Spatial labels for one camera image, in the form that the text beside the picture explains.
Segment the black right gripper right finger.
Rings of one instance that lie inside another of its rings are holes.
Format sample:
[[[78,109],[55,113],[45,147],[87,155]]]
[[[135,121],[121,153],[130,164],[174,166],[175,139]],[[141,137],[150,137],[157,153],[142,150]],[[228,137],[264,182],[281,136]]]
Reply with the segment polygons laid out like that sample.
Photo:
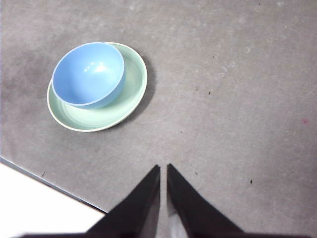
[[[167,194],[189,235],[242,235],[245,232],[210,205],[173,164],[167,165]]]

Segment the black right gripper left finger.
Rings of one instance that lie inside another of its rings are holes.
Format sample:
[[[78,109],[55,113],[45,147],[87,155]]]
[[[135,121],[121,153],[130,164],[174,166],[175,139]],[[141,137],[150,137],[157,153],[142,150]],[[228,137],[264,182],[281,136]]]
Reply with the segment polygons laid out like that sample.
[[[160,207],[160,167],[155,165],[131,193],[93,225],[90,235],[155,235]]]

